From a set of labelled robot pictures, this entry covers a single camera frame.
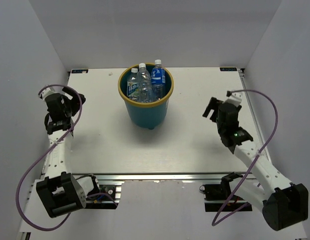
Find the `clear bottle dark blue label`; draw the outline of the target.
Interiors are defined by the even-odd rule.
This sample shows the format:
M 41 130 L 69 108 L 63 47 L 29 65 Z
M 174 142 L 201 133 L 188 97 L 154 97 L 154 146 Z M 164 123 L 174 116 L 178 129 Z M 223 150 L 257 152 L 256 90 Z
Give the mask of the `clear bottle dark blue label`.
M 155 66 L 151 71 L 151 84 L 155 99 L 158 101 L 165 97 L 165 69 L 162 66 L 162 61 L 160 59 L 155 60 Z

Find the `crushed clear unlabelled bottle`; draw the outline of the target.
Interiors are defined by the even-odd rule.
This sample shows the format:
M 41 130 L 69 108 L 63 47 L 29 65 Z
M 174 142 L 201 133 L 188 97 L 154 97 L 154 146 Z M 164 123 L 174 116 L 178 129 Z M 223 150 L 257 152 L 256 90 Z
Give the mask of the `crushed clear unlabelled bottle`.
M 147 71 L 146 64 L 139 64 L 139 71 L 137 73 L 139 102 L 151 103 L 154 101 L 154 95 L 151 84 L 151 77 Z

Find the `clear bottle green white label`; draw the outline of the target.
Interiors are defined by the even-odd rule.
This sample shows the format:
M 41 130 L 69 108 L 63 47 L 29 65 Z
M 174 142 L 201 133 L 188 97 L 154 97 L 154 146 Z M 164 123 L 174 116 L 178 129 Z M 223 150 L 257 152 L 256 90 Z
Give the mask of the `clear bottle green white label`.
M 131 68 L 131 73 L 127 78 L 127 97 L 135 102 L 139 100 L 139 91 L 138 91 L 138 79 L 137 79 L 137 68 Z

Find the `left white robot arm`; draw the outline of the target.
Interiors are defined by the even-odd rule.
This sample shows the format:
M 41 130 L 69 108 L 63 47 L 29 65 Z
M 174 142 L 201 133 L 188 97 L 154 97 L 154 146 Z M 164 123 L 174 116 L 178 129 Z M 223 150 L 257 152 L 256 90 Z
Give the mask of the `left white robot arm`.
M 100 195 L 100 187 L 93 174 L 75 178 L 70 167 L 74 138 L 72 117 L 85 102 L 84 95 L 76 95 L 71 90 L 61 94 L 48 88 L 40 97 L 48 107 L 45 127 L 53 149 L 46 156 L 44 179 L 37 183 L 36 191 L 48 215 L 56 218 L 84 209 L 87 198 L 94 200 Z

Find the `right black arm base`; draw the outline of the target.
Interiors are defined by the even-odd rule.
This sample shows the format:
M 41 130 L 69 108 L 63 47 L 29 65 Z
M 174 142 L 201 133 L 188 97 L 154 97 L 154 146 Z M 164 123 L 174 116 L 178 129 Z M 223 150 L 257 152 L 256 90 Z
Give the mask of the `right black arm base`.
M 201 181 L 202 185 L 199 187 L 199 192 L 204 195 L 204 207 L 206 213 L 217 213 L 220 207 L 230 195 L 231 190 L 223 189 L 221 185 L 222 178 L 224 176 L 237 173 L 238 175 L 245 175 L 245 172 L 219 172 L 219 173 L 199 173 L 193 175 L 193 180 Z M 249 174 L 246 178 L 247 181 L 251 181 L 253 184 L 257 183 L 253 174 Z M 227 203 L 222 212 L 230 213 L 237 208 L 245 205 L 246 201 L 234 195 Z M 239 212 L 251 212 L 252 206 L 245 205 Z

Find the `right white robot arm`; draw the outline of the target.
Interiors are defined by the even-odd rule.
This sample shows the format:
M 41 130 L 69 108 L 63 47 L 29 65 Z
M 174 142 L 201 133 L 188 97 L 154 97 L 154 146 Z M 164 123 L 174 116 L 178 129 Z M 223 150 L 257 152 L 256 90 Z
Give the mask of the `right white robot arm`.
M 223 145 L 247 166 L 261 186 L 232 172 L 221 179 L 221 195 L 228 200 L 239 196 L 257 208 L 275 231 L 307 220 L 307 188 L 301 183 L 294 184 L 258 152 L 253 137 L 239 125 L 240 110 L 240 97 L 231 96 L 225 101 L 212 97 L 203 117 L 212 114 L 210 120 L 216 123 Z

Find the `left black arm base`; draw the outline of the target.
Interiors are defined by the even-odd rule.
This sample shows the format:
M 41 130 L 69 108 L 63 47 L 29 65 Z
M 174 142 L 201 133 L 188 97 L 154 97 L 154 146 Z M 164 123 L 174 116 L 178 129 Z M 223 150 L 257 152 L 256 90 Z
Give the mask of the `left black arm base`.
M 116 181 L 99 181 L 99 189 L 88 193 L 86 209 L 115 210 L 121 197 L 121 185 Z

